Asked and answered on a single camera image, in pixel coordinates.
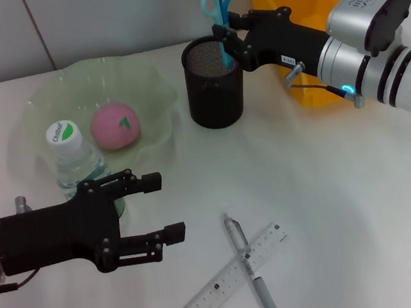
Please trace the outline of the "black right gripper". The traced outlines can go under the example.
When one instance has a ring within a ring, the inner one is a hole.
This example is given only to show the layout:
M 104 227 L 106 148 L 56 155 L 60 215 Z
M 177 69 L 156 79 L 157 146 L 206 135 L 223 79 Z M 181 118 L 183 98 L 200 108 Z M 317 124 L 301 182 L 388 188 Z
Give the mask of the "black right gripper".
M 290 19 L 291 9 L 249 10 L 246 14 L 229 12 L 228 28 L 213 25 L 213 36 L 224 46 L 224 51 L 245 71 L 255 71 L 263 65 L 277 64 L 290 67 L 287 61 L 304 63 L 303 72 L 317 75 L 318 63 L 328 34 L 323 30 L 295 24 Z M 238 30 L 246 30 L 243 41 Z

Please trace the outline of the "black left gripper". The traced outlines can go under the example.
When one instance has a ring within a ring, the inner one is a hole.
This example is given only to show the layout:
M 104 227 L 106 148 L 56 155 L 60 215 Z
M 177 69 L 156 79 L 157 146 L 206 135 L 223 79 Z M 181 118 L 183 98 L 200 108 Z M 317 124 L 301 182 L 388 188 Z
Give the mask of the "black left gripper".
M 71 259 L 103 273 L 119 267 L 120 228 L 113 199 L 162 189 L 159 172 L 137 177 L 130 168 L 84 181 L 69 201 L 0 218 L 0 263 L 7 276 Z

